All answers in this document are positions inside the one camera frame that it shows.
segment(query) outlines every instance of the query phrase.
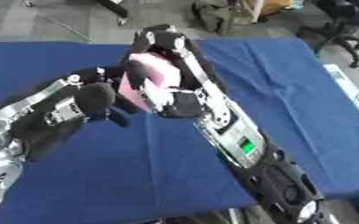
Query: gray carpet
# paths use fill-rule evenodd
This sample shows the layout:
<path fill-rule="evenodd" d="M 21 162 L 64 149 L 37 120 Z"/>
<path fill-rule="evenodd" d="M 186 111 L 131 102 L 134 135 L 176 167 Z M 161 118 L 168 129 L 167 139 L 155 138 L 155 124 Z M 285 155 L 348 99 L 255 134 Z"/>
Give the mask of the gray carpet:
<path fill-rule="evenodd" d="M 193 39 L 219 37 L 203 31 L 192 20 L 189 13 L 192 1 L 125 0 L 123 5 L 130 10 L 130 20 L 128 24 L 118 26 L 116 16 L 93 0 L 33 0 L 36 5 L 34 8 L 25 7 L 22 0 L 0 0 L 0 41 L 66 40 L 128 44 L 135 31 L 147 25 L 161 23 L 177 25 Z M 324 14 L 308 4 L 303 10 L 287 11 L 273 16 L 265 24 L 236 26 L 227 37 L 290 38 L 294 37 L 301 25 L 321 26 L 326 20 L 328 18 Z M 351 58 L 339 46 L 326 47 L 320 60 L 323 63 L 339 65 L 359 87 L 359 68 L 348 67 Z M 348 205 L 337 202 L 334 207 L 342 218 L 342 224 L 359 224 L 359 219 Z"/>

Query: pink sponge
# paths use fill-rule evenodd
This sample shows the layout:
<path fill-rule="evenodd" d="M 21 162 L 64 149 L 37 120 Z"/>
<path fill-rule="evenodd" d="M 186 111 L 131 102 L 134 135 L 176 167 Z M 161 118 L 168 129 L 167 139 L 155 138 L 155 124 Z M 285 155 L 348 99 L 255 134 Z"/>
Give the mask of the pink sponge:
<path fill-rule="evenodd" d="M 148 71 L 149 79 L 159 88 L 178 87 L 180 85 L 180 70 L 156 53 L 133 53 L 130 55 L 129 60 L 142 63 Z M 123 75 L 118 92 L 141 109 L 151 112 L 137 91 L 130 87 L 127 73 Z"/>

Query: blue table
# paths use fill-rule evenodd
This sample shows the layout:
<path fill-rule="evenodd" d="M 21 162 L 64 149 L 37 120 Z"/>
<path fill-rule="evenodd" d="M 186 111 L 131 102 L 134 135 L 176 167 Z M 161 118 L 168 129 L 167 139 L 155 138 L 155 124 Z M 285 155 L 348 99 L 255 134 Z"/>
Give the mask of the blue table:
<path fill-rule="evenodd" d="M 0 43 L 0 100 L 126 45 Z M 254 121 L 329 198 L 359 196 L 359 112 L 297 39 L 207 39 L 201 48 Z M 143 113 L 98 122 L 29 164 L 0 207 L 4 224 L 111 224 L 254 203 L 190 121 Z"/>

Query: office chair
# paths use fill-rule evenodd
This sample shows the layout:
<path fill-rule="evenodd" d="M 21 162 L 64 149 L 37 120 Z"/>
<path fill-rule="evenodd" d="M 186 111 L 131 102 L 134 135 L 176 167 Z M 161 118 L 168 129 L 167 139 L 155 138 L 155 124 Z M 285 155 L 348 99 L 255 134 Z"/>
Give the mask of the office chair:
<path fill-rule="evenodd" d="M 96 0 L 96 2 L 118 16 L 118 25 L 124 25 L 128 21 L 128 10 L 119 4 L 122 0 Z M 33 7 L 35 5 L 33 0 L 24 0 L 24 3 L 27 7 Z"/>
<path fill-rule="evenodd" d="M 319 0 L 317 6 L 325 11 L 334 21 L 325 23 L 322 28 L 302 26 L 297 37 L 302 38 L 305 32 L 312 32 L 325 38 L 314 51 L 316 54 L 328 43 L 334 42 L 348 51 L 353 57 L 351 67 L 359 67 L 359 38 L 354 34 L 359 29 L 359 0 Z"/>

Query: green light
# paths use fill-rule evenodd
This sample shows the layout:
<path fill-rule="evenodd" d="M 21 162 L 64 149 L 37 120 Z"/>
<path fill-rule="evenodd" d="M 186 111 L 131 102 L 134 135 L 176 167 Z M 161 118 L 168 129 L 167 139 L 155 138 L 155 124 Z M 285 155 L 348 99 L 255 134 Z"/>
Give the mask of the green light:
<path fill-rule="evenodd" d="M 246 139 L 240 144 L 240 147 L 246 154 L 248 154 L 255 148 L 255 145 L 249 141 L 249 139 Z"/>

